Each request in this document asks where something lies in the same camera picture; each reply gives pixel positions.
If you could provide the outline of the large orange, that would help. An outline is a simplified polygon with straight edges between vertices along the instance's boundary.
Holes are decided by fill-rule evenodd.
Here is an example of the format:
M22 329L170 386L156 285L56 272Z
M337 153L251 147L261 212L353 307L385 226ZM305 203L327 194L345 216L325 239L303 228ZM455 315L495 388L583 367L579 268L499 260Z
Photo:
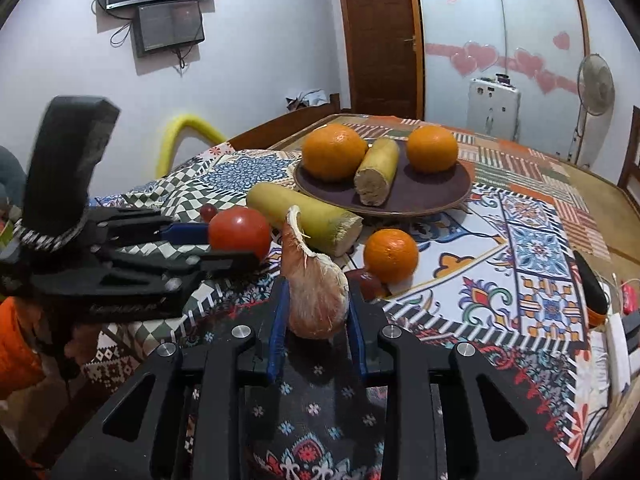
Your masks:
M457 163L459 147L449 130L438 125L426 125L409 134L406 153L413 169L424 174L436 174Z
M367 142L354 129L327 124L306 136L302 145L302 165L317 179L341 181L356 174L367 150Z

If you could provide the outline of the patchwork bed quilt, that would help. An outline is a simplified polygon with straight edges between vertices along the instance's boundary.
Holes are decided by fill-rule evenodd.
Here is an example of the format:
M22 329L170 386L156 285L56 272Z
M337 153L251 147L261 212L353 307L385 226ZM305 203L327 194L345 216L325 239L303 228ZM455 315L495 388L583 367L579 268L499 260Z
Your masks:
M378 300L390 322L424 344L451 349L472 341L500 372L524 389L546 427L573 466L596 423L587 391L592 357L588 347L586 300L578 276L568 203L541 191L560 167L534 160L534 188L518 187L525 177L501 167L500 156L476 166L471 195L461 206L414 219L363 221L350 256L337 258L344 272L361 269L363 249L375 231L408 233L419 249L410 280L390 285ZM553 188L546 187L553 193ZM216 314L194 333L209 328L213 340L232 314ZM198 344L209 344L200 341ZM182 344L193 347L198 344ZM84 366L93 384L117 391L136 370L137 353L105 334L96 357Z

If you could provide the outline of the small red grape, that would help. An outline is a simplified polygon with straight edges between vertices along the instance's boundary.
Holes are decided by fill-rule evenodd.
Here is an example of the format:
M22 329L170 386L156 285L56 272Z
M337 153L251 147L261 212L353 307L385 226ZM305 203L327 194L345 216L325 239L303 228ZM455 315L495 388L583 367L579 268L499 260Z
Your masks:
M212 204L204 204L200 208L200 217L203 222L208 223L210 220L216 217L216 214L218 214L218 210Z

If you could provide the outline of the brown wooden door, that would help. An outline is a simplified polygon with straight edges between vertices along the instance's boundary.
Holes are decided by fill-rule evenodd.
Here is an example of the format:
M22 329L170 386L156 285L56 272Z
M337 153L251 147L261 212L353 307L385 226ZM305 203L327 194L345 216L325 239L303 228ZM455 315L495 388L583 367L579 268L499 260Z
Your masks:
M350 107L356 113L424 117L420 0L340 0Z

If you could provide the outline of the standing electric fan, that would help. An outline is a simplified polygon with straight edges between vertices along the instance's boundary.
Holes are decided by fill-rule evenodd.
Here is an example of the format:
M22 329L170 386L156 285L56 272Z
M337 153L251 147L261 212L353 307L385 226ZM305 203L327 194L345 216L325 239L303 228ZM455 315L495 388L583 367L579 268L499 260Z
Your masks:
M600 54L593 53L582 59L577 91L579 112L568 160L589 169L608 134L615 103L612 70Z

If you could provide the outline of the dark purple plate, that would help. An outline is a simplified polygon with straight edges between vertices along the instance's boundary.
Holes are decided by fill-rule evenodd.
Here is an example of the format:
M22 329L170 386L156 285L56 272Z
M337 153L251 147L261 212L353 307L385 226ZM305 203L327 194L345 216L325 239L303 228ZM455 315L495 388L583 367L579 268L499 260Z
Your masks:
M421 174L409 164L406 142L398 140L399 162L384 204L361 203L352 180L324 182L313 177L299 162L293 178L300 192L327 204L343 207L360 216L410 218L436 214L457 207L470 196L475 178L472 162L459 159L457 165L437 174Z

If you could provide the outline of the yellow foam tube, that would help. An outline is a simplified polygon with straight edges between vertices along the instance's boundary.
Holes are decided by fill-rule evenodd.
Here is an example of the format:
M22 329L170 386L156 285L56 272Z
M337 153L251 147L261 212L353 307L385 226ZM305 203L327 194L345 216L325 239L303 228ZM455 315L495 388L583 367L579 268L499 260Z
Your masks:
M165 177L171 172L180 144L187 136L199 138L209 146L215 146L227 141L227 138L205 119L193 114L181 114L171 119L165 128L160 141L154 177Z

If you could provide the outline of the dark floral cloth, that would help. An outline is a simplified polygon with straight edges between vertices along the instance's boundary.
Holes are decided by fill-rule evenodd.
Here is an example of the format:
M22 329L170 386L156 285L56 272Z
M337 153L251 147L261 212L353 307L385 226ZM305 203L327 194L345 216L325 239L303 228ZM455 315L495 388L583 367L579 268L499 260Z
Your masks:
M240 399L245 479L378 479L387 389L365 387L344 334L288 334L282 373Z

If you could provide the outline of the red tomato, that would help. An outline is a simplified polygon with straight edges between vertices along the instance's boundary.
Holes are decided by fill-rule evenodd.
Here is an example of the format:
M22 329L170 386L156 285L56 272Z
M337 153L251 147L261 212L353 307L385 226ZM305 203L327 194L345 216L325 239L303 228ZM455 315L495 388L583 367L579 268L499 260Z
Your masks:
M226 252L252 252L264 260L271 245L271 226L258 210L233 206L209 221L209 246Z

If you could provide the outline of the white box appliance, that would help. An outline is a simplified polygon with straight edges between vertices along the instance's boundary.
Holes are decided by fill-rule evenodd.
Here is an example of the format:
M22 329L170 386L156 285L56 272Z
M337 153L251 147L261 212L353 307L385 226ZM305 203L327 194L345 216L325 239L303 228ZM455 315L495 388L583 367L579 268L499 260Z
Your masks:
M521 91L507 74L473 78L469 85L466 128L496 139L518 137Z

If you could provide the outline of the sliding wardrobe with hearts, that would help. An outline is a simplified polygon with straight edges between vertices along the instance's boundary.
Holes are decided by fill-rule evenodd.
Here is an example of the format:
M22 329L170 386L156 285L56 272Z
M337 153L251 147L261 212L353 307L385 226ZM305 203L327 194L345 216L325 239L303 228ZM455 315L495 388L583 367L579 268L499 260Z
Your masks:
M585 56L577 0L420 0L425 118L469 128L474 81L503 73L520 96L511 139L567 158Z

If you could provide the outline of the small black wall monitor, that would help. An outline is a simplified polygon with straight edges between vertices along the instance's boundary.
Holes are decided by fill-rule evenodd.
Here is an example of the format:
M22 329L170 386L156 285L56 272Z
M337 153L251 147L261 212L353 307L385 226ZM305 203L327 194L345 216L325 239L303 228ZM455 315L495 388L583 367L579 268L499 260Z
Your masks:
M205 39L200 5L197 1L178 1L138 6L132 33L138 58L192 47Z

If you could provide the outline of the black orange round object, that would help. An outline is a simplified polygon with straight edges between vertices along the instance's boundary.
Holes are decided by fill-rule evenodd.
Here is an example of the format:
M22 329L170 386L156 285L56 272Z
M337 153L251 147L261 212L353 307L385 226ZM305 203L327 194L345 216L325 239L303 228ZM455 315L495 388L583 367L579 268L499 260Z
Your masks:
M582 289L586 300L588 323L590 328L602 325L608 314L608 300L605 293L590 268L589 264L580 252L574 252L576 266L582 280Z

